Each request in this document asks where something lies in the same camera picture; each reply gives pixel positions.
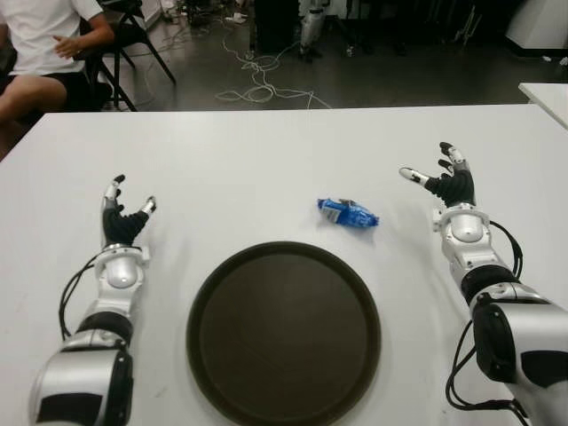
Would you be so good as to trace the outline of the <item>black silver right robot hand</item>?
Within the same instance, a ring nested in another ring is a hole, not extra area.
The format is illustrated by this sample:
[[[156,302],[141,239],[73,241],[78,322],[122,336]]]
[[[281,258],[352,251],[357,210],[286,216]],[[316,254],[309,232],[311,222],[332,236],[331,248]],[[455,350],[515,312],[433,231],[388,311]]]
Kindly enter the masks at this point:
[[[438,160],[438,165],[445,170],[439,177],[431,177],[408,167],[400,168],[399,175],[438,197],[448,208],[462,203],[475,206],[475,184],[465,156],[456,146],[447,142],[440,142],[439,148],[445,156]]]

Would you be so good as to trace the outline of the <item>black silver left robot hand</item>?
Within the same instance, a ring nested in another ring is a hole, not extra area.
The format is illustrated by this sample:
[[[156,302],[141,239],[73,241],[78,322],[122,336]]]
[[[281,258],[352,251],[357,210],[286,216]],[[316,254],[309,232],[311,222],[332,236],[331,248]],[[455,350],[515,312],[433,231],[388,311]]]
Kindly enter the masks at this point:
[[[150,196],[135,213],[124,215],[124,206],[118,202],[123,174],[115,177],[106,188],[101,202],[101,248],[114,245],[132,246],[157,209],[154,196]]]

